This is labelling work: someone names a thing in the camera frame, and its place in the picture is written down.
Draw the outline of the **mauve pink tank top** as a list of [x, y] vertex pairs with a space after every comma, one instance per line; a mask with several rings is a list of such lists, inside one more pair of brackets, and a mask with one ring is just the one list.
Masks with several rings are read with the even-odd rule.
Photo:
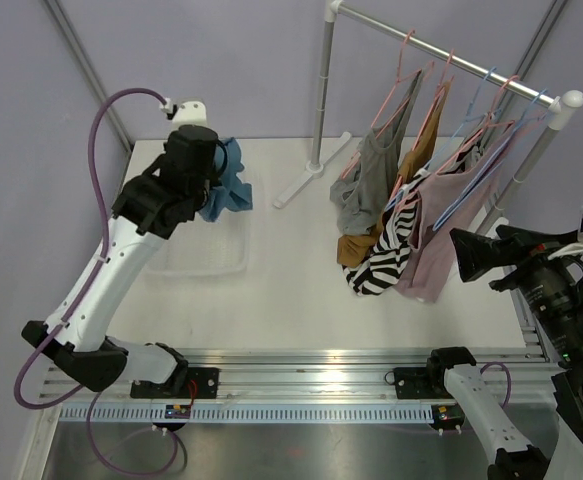
[[466, 230], [497, 189], [500, 164], [514, 135], [502, 135], [482, 152], [469, 151], [463, 172], [436, 173], [418, 190], [419, 213], [410, 238], [412, 253], [395, 285], [401, 295], [426, 303], [440, 296], [456, 261], [450, 232]]

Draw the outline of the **teal blue tank top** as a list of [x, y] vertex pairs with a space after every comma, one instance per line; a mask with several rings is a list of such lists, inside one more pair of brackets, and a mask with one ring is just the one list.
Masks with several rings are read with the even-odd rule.
[[206, 222], [217, 221], [223, 210], [242, 212], [253, 208], [252, 185], [239, 178], [245, 170], [240, 145], [234, 137], [221, 142], [223, 147], [216, 147], [214, 165], [217, 169], [223, 166], [224, 153], [227, 153], [227, 165], [220, 176], [220, 185], [210, 189], [206, 204], [198, 212]]

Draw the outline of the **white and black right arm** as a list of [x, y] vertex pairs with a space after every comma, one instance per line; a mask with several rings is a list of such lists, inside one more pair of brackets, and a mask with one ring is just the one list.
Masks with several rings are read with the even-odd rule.
[[583, 243], [575, 231], [549, 234], [500, 225], [493, 238], [454, 228], [450, 238], [460, 278], [479, 279], [497, 267], [510, 273], [490, 282], [496, 292], [521, 294], [558, 356], [550, 379], [553, 402], [541, 419], [518, 426], [488, 391], [465, 347], [431, 352], [427, 389], [449, 395], [475, 432], [489, 479], [583, 479]]

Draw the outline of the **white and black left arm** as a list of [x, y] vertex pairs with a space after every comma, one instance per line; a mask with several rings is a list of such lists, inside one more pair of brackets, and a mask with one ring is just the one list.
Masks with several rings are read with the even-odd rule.
[[64, 303], [44, 321], [30, 321], [23, 338], [83, 388], [102, 392], [117, 381], [139, 382], [153, 394], [179, 396], [188, 361], [164, 343], [134, 344], [108, 335], [111, 320], [145, 264], [176, 228], [194, 219], [226, 167], [224, 148], [206, 127], [172, 131], [162, 153], [128, 180], [109, 215], [101, 249]]

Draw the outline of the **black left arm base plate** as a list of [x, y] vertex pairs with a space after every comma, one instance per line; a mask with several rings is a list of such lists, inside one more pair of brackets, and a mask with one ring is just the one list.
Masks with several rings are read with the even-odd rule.
[[163, 384], [140, 381], [131, 386], [134, 399], [216, 399], [220, 369], [215, 367], [191, 367], [177, 369]]

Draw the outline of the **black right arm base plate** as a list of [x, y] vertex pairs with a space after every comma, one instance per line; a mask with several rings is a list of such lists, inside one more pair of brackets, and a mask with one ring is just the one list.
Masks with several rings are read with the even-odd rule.
[[396, 367], [384, 376], [400, 400], [447, 400], [451, 396], [436, 385], [425, 367]]

